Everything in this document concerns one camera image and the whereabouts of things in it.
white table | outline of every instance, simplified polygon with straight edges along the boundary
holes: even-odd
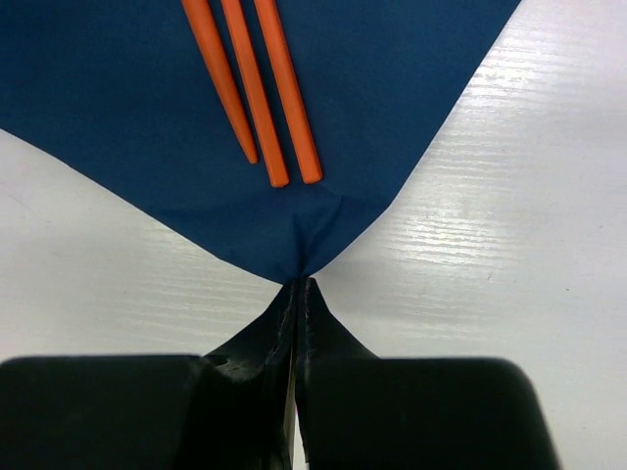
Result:
[[[627,468],[626,25],[622,0],[523,0],[392,208],[317,275],[376,353],[518,363],[567,469]],[[205,353],[278,291],[7,133],[0,213],[0,358]]]

orange stick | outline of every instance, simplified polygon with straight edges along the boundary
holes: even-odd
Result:
[[[203,56],[209,75],[214,82],[219,99],[222,101],[228,120],[235,131],[237,140],[251,164],[255,164],[257,149],[253,133],[246,120],[244,107],[239,99],[235,80],[231,74],[222,42],[219,40],[216,23],[207,0],[181,0],[185,15],[192,28],[196,42]]]
[[[228,25],[228,32],[235,49],[237,65],[242,74],[244,89],[251,107],[253,122],[264,154],[265,167],[270,184],[275,188],[285,186],[289,182],[285,162],[278,145],[272,116],[267,106],[262,78],[259,75],[253,45],[244,21],[244,13],[239,0],[222,0],[222,8]]]
[[[303,181],[317,183],[322,178],[322,168],[320,168],[320,161],[305,113],[305,105],[298,88],[276,4],[274,0],[255,0],[255,8],[264,33],[265,47],[272,64],[274,79],[292,135]]]

blue fabric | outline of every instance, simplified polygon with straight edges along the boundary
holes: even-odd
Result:
[[[324,267],[388,207],[518,1],[277,0],[324,171],[313,186],[253,0],[242,4],[286,188],[247,163],[177,0],[2,0],[0,126],[218,258],[284,282]]]

